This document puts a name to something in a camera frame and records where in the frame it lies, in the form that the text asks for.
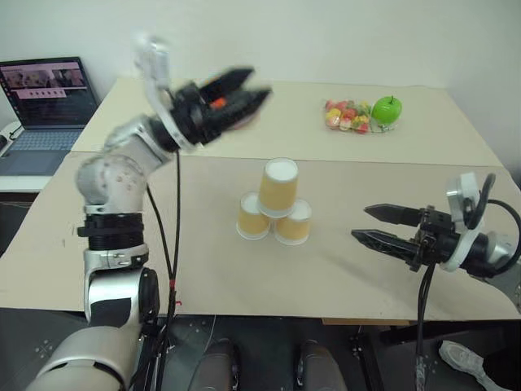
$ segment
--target table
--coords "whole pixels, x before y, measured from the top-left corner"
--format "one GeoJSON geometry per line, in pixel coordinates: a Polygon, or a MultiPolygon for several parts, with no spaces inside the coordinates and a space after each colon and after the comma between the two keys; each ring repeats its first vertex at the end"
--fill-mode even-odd
{"type": "MultiPolygon", "coordinates": [[[[7,138],[7,145],[0,151],[0,156],[3,154],[3,151],[6,151],[12,143],[12,141],[9,139],[9,133],[18,128],[19,125],[20,123],[15,121],[8,124],[0,131],[0,134],[7,138]]],[[[14,177],[0,175],[0,193],[38,193],[46,186],[46,184],[50,181],[50,178],[51,177],[29,175],[20,175],[14,177]]]]}
{"type": "MultiPolygon", "coordinates": [[[[349,234],[353,228],[373,227],[410,237],[414,229],[386,226],[363,208],[388,202],[411,207],[434,204],[448,210],[446,180],[475,171],[480,181],[487,173],[496,173],[493,196],[521,210],[519,189],[510,175],[442,90],[277,82],[274,92],[262,115],[246,129],[182,157],[177,283],[182,314],[415,319],[421,275],[408,271],[402,261],[371,252],[349,234]],[[391,134],[326,130],[317,114],[322,98],[356,96],[372,101],[391,93],[400,97],[406,110],[401,127],[391,134]],[[438,111],[450,121],[440,120],[438,111]],[[287,112],[301,115],[281,120],[287,112]],[[234,231],[240,196],[258,187],[266,159],[275,156],[297,160],[299,194],[313,207],[312,235],[295,248],[282,246],[273,237],[245,241],[234,231]]],[[[123,78],[115,84],[0,260],[0,306],[83,309],[81,252],[86,241],[76,235],[83,215],[74,174],[114,126],[149,110],[137,81],[123,78]]],[[[150,181],[172,238],[171,253],[174,169],[173,163],[168,164],[150,181]]],[[[164,312],[168,296],[164,256],[147,200],[143,218],[151,249],[148,267],[160,276],[164,312]]],[[[500,210],[490,208],[485,218],[489,229],[516,234],[513,222],[500,210]]],[[[519,314],[501,292],[462,270],[437,270],[426,319],[519,319],[519,314]]]]}

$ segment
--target green apple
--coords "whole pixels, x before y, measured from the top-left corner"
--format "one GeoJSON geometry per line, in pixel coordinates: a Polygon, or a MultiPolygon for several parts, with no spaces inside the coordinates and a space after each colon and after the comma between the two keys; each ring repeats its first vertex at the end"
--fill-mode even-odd
{"type": "Polygon", "coordinates": [[[394,96],[385,96],[373,106],[371,116],[381,125],[390,125],[401,113],[401,102],[394,96]]]}

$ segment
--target yellow paper cup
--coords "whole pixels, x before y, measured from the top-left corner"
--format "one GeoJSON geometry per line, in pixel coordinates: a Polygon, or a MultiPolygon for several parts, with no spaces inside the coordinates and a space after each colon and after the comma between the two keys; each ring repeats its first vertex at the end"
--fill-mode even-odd
{"type": "Polygon", "coordinates": [[[264,168],[259,190],[259,210],[268,217],[281,218],[291,213],[296,199],[299,168],[286,157],[272,159],[264,168]]]}
{"type": "Polygon", "coordinates": [[[297,245],[309,237],[311,206],[301,199],[295,201],[293,211],[275,222],[275,238],[281,243],[297,245]]]}
{"type": "Polygon", "coordinates": [[[258,200],[256,191],[246,193],[241,198],[236,228],[244,239],[263,239],[269,232],[269,218],[259,211],[258,200]]]}

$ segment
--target laptop screen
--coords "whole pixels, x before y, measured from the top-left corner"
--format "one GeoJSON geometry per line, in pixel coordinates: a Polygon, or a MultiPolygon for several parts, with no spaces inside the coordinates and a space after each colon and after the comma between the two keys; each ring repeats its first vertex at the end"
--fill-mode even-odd
{"type": "Polygon", "coordinates": [[[77,57],[0,63],[0,84],[25,127],[86,125],[98,106],[77,57]]]}

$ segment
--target laptop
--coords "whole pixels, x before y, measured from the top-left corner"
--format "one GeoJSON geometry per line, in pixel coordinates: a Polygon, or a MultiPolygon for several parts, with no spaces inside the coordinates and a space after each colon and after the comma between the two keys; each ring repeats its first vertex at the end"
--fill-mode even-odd
{"type": "Polygon", "coordinates": [[[0,62],[0,85],[24,128],[0,175],[52,176],[98,107],[80,59],[0,62]]]}

